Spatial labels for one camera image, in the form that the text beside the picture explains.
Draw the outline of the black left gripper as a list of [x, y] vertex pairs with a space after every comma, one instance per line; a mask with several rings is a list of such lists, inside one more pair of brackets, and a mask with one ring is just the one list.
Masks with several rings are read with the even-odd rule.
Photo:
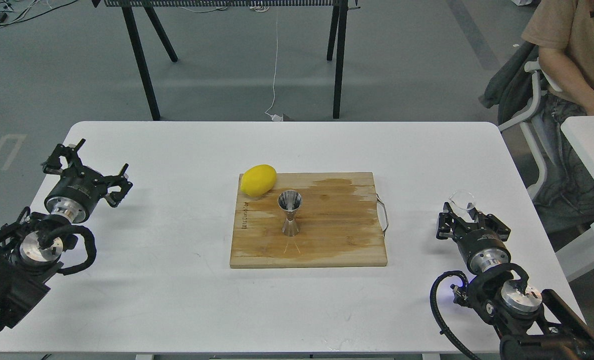
[[58, 143], [42, 163], [44, 174], [59, 176], [59, 182], [44, 200], [44, 207], [72, 224], [87, 221], [101, 199], [112, 208], [118, 207], [133, 186], [128, 180], [128, 163], [116, 175], [86, 172], [78, 155], [85, 141], [82, 138], [76, 145], [68, 146]]

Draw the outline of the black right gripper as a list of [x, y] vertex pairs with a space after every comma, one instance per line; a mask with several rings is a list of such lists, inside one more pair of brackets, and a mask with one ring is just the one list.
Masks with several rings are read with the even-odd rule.
[[438, 216], [436, 239], [459, 239], [459, 252], [468, 271], [481, 275], [490, 268], [511, 262], [511, 254], [502, 241], [509, 238], [511, 230], [496, 215], [480, 210], [475, 215], [479, 229], [470, 232], [470, 212], [445, 202]]

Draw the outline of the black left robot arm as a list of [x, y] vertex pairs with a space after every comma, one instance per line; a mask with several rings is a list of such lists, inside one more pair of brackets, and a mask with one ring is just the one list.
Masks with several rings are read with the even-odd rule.
[[83, 223], [99, 201], [117, 207], [132, 187], [128, 164], [116, 175], [85, 166], [76, 145], [58, 144], [42, 164], [59, 177], [44, 200], [46, 213], [23, 208], [0, 228], [0, 331], [16, 326], [49, 292], [47, 281], [88, 269], [96, 259], [95, 237]]

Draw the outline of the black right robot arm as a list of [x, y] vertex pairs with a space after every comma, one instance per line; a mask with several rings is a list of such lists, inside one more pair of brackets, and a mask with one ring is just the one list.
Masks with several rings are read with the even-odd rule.
[[473, 309], [493, 326], [500, 338], [503, 360], [594, 360], [594, 333], [552, 289], [529, 284], [528, 273], [511, 261], [505, 246], [511, 230], [493, 214], [466, 205], [468, 217], [459, 216], [446, 202], [438, 215], [437, 239], [453, 240], [464, 264], [463, 271], [446, 271], [434, 280], [429, 300], [441, 335], [472, 360], [477, 355], [450, 330], [438, 305], [442, 280], [458, 277], [452, 284], [454, 303]]

